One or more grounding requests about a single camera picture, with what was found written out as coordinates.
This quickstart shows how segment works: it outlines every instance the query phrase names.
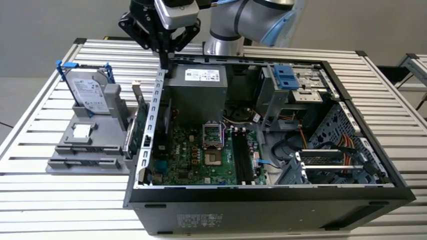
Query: motherboard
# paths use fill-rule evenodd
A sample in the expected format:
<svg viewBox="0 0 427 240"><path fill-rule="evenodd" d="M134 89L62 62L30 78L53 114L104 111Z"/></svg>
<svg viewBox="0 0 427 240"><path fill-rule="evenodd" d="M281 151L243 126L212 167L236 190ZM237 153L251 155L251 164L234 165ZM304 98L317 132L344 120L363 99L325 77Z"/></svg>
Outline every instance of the motherboard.
<svg viewBox="0 0 427 240"><path fill-rule="evenodd" d="M241 172L247 172L247 183L264 185L264 170L256 164L260 158L256 134L247 131L236 142L233 131L213 123L202 128L173 126L168 157L156 159L152 183L162 186L239 185ZM234 150L239 150L237 161Z"/></svg>

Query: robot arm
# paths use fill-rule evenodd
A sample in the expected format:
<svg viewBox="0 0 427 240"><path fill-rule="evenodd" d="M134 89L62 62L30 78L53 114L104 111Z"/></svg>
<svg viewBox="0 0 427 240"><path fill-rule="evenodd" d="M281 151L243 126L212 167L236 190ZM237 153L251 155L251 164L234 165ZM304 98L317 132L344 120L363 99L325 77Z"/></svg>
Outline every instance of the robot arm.
<svg viewBox="0 0 427 240"><path fill-rule="evenodd" d="M169 69L174 52L182 50L200 31L198 10L212 9L209 40L204 54L239 56L245 37L269 47L295 19L295 0L130 0L120 28ZM176 29L182 33L172 38Z"/></svg>

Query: metal workbench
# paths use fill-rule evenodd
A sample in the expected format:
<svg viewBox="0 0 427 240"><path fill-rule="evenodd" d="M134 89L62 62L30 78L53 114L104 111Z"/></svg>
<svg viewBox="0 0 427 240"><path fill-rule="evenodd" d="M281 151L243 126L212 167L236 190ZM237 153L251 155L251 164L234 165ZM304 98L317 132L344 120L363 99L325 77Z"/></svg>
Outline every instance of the metal workbench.
<svg viewBox="0 0 427 240"><path fill-rule="evenodd" d="M427 55L408 53L397 66L405 67L419 81L427 86Z"/></svg>
<svg viewBox="0 0 427 240"><path fill-rule="evenodd" d="M72 45L62 62L90 65L109 62L126 103L136 104L130 89L133 80L140 81L144 98L149 101L157 71L152 53L132 41L82 42ZM190 44L184 53L201 54L201 46ZM371 60L355 51L253 46L245 47L244 55L328 61L416 200L351 232L202 238L427 239L427 123ZM126 176L45 174L48 158L73 115L72 105L72 95L54 72L0 146L0 173L4 173L0 175L0 233L4 233L0 239L150 239L133 211L121 209ZM182 239L198 237L181 236Z"/></svg>

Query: metal case frame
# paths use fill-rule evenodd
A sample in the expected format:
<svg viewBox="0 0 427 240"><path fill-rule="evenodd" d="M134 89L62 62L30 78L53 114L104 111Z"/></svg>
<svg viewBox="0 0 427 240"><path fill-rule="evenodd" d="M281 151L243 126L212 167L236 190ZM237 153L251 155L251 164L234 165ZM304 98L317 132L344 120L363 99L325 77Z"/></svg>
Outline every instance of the metal case frame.
<svg viewBox="0 0 427 240"><path fill-rule="evenodd" d="M388 172L393 187L368 187L360 186L360 184L341 187L289 185L268 186L268 188L259 188L251 185L239 186L239 188L226 186L162 187L138 185L138 181L142 182L144 178L146 178L141 173L144 171L140 170L149 166L149 146L153 141L153 126L156 125L156 118L150 118L150 115L157 115L156 111L165 74L160 70L156 77L144 132L145 143L150 144L142 143L140 158L129 175L124 198L124 206L133 208L148 234L351 230L415 200L411 189L372 134L352 98L327 61L196 55L177 55L174 60L181 63L200 62L202 60L206 64L225 64L229 62L261 66L273 63L320 64L339 92L339 99L345 104L359 125L361 136L368 140ZM214 225L213 228L182 228L178 225L180 215L182 214L197 217L200 214L217 213L221 213L220 227ZM259 227L259 220L268 220L268 224L263 224L263 228Z"/></svg>

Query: power supply label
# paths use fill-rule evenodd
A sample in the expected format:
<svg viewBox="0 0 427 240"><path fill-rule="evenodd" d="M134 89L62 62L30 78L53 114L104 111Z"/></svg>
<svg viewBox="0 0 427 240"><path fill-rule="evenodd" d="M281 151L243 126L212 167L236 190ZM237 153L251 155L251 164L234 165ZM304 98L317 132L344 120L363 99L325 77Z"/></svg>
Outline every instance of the power supply label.
<svg viewBox="0 0 427 240"><path fill-rule="evenodd" d="M84 107L94 114L108 114L108 106L97 81L92 79L73 79L74 90Z"/></svg>
<svg viewBox="0 0 427 240"><path fill-rule="evenodd" d="M221 213L210 214L177 214L180 228L218 228L222 221Z"/></svg>
<svg viewBox="0 0 427 240"><path fill-rule="evenodd" d="M212 69L186 69L185 81L218 82L220 70Z"/></svg>

